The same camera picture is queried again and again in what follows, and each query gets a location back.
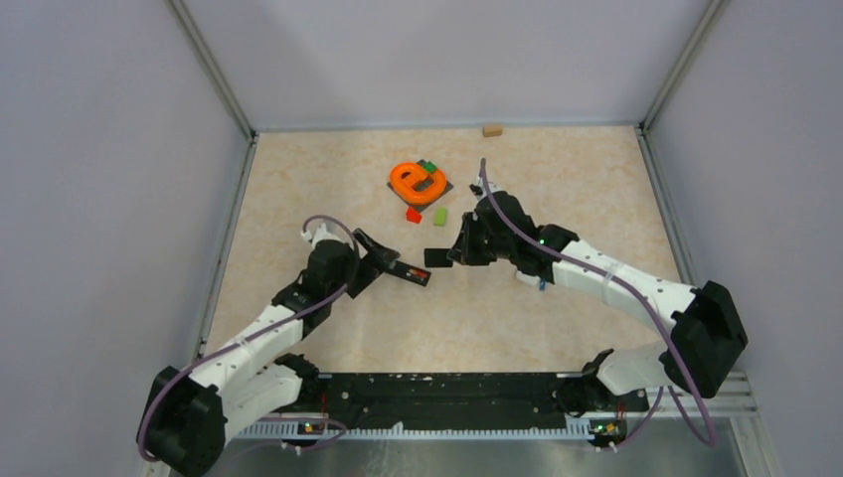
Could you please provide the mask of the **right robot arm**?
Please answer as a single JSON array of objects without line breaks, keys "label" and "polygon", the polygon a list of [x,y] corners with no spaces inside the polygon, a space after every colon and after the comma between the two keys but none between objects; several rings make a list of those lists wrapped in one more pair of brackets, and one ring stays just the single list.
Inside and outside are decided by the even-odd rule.
[{"label": "right robot arm", "polygon": [[658,341],[602,353],[587,366],[586,402],[609,409],[622,395],[643,388],[676,386],[712,398],[749,339],[728,288],[700,287],[651,275],[591,246],[557,225],[538,226],[519,201],[503,190],[470,188],[477,199],[463,214],[460,232],[446,252],[447,264],[514,265],[517,280],[533,287],[556,285],[588,293],[650,327]]}]

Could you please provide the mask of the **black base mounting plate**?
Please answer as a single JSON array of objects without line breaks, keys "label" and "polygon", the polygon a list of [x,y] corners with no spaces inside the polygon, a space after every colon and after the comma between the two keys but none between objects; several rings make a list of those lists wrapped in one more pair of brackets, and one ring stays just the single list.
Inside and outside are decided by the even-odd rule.
[{"label": "black base mounting plate", "polygon": [[561,429],[588,413],[647,412],[644,391],[613,395],[567,373],[334,373],[307,378],[281,416],[338,420],[351,430]]}]

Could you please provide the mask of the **light green block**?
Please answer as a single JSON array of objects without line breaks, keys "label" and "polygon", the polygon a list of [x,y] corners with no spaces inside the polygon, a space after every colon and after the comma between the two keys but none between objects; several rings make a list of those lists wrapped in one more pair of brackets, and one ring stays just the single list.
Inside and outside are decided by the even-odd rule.
[{"label": "light green block", "polygon": [[433,216],[433,225],[435,227],[444,227],[447,222],[448,217],[448,210],[445,207],[439,207],[436,209],[434,216]]}]

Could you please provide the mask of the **small wooden block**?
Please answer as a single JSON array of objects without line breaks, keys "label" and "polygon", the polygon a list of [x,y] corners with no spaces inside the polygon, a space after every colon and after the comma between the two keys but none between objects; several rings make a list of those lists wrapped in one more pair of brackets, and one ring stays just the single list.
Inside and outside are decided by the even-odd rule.
[{"label": "small wooden block", "polygon": [[503,134],[503,126],[501,124],[486,124],[482,127],[482,135],[484,138],[499,137]]}]

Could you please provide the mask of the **red block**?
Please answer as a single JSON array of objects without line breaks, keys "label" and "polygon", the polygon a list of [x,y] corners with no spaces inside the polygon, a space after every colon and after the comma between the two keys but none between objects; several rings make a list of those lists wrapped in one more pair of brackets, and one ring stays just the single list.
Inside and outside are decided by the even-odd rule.
[{"label": "red block", "polygon": [[406,220],[413,224],[419,224],[422,221],[422,214],[413,207],[408,207],[406,210]]}]

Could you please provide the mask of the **black remote control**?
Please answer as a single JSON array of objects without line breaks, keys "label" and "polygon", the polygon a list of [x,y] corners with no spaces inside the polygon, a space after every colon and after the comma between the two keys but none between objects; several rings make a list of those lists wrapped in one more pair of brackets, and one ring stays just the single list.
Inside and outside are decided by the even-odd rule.
[{"label": "black remote control", "polygon": [[399,260],[390,263],[385,273],[422,287],[427,286],[431,276],[429,270],[418,268]]}]

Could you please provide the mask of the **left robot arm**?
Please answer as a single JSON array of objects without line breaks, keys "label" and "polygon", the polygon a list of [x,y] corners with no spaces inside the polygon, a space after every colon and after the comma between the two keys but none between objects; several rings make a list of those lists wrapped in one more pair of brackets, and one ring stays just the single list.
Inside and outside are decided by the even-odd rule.
[{"label": "left robot arm", "polygon": [[331,313],[342,295],[357,296],[400,253],[328,216],[301,228],[306,266],[258,316],[221,349],[155,378],[138,428],[140,456],[184,476],[203,476],[244,429],[279,407],[315,405],[315,380],[276,362]]}]

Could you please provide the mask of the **white remote control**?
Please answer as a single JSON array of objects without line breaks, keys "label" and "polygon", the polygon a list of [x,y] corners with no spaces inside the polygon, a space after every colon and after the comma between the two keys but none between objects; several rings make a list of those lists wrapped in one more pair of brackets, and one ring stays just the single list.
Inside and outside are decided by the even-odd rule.
[{"label": "white remote control", "polygon": [[542,282],[542,279],[539,276],[529,275],[521,272],[520,270],[515,271],[515,278],[531,287],[539,287]]}]

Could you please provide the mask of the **black battery cover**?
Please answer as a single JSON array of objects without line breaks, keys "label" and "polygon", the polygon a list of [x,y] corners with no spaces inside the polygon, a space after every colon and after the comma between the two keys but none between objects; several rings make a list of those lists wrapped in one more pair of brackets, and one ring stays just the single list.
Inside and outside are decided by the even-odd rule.
[{"label": "black battery cover", "polygon": [[453,260],[449,257],[449,248],[431,247],[423,250],[425,268],[450,268]]}]

